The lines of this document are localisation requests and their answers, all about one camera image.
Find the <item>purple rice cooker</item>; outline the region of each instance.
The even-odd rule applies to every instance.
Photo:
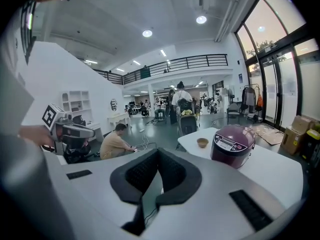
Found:
[[[255,133],[251,128],[227,125],[214,134],[210,156],[212,160],[237,169],[248,160],[255,143]]]

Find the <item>small bowl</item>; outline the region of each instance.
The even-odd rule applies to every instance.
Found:
[[[196,142],[198,143],[199,147],[203,149],[208,145],[209,140],[206,138],[198,138]]]

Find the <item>black railing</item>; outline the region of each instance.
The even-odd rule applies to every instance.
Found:
[[[113,84],[117,85],[123,85],[124,84],[124,78],[120,74],[111,73],[108,71],[103,71],[99,69],[94,69],[95,72],[97,72],[99,75],[103,76],[105,79],[109,80]]]
[[[123,84],[129,84],[141,79],[175,72],[179,70],[196,69],[203,67],[228,66],[226,54],[205,54],[176,58],[173,60],[160,62],[146,68],[138,69],[123,76]]]

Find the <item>beige shirt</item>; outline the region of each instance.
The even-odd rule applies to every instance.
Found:
[[[101,160],[117,157],[119,154],[126,151],[126,146],[128,146],[128,144],[120,136],[115,132],[111,132],[104,138],[101,144]]]

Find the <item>cardboard box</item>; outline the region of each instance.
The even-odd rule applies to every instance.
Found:
[[[313,121],[311,119],[297,115],[292,122],[291,128],[300,134],[305,134],[312,126]]]
[[[283,147],[290,155],[294,155],[303,145],[305,135],[305,133],[297,132],[289,126],[285,129],[281,147]]]

